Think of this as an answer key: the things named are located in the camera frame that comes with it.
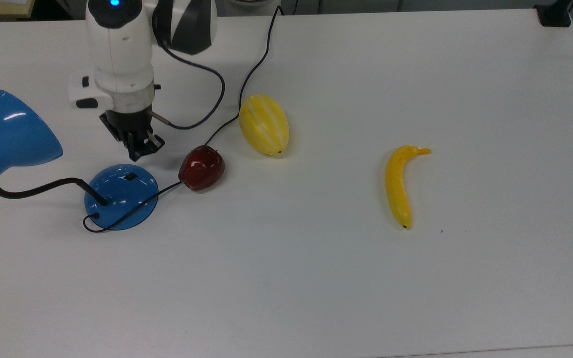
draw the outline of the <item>apple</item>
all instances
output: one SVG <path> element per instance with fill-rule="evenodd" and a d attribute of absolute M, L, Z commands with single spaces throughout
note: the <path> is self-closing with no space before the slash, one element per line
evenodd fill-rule
<path fill-rule="evenodd" d="M 216 184 L 225 173 L 225 160 L 209 145 L 201 145 L 187 154 L 178 171 L 178 179 L 193 191 Z"/>

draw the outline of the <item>banana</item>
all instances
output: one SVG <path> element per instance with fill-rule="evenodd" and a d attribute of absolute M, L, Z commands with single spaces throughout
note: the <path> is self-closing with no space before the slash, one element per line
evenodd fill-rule
<path fill-rule="evenodd" d="M 386 164 L 386 194 L 388 204 L 393 211 L 395 219 L 405 229 L 410 229 L 412 223 L 412 212 L 408 196 L 404 188 L 404 166 L 405 163 L 420 154 L 430 154 L 429 148 L 418 148 L 414 145 L 404 145 L 399 147 L 389 158 Z"/>

